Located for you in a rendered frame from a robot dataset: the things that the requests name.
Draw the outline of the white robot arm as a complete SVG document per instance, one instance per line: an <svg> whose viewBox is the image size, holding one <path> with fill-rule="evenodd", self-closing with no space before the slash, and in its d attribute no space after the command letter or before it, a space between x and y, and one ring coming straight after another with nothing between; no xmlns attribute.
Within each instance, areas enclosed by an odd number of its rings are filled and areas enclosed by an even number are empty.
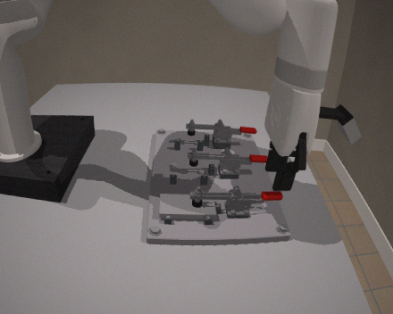
<svg viewBox="0 0 393 314"><path fill-rule="evenodd" d="M245 34L261 36L280 31L274 71L277 78L297 87L324 88L338 15L336 0L208 1L224 20ZM52 2L0 2L1 162L26 159L42 143L41 135L33 130L24 67L14 46L41 32ZM362 137L353 115L342 105L320 107L319 118L335 120L350 144Z"/></svg>

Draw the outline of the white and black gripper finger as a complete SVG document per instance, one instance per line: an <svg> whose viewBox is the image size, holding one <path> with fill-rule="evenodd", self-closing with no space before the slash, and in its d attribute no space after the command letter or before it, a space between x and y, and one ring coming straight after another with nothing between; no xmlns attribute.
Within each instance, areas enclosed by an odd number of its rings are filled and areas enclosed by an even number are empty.
<svg viewBox="0 0 393 314"><path fill-rule="evenodd" d="M276 172L277 168L280 168L281 156L277 153L272 141L270 142L270 149L272 150L269 150L265 170L268 172Z"/></svg>
<svg viewBox="0 0 393 314"><path fill-rule="evenodd" d="M288 162L288 157L295 157ZM288 163L287 163L288 162ZM296 150L290 156L281 157L280 168L277 168L273 182L273 191L289 191L293 185L296 173L306 169L306 132L299 135Z"/></svg>

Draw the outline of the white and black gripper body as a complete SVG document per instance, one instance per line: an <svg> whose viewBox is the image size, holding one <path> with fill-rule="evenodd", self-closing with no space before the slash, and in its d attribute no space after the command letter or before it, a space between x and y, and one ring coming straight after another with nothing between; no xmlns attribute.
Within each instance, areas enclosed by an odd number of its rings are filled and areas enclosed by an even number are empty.
<svg viewBox="0 0 393 314"><path fill-rule="evenodd" d="M323 89L297 87L277 78L274 74L264 126L281 157L290 156L296 149L302 132L306 132L306 157L311 152Z"/></svg>

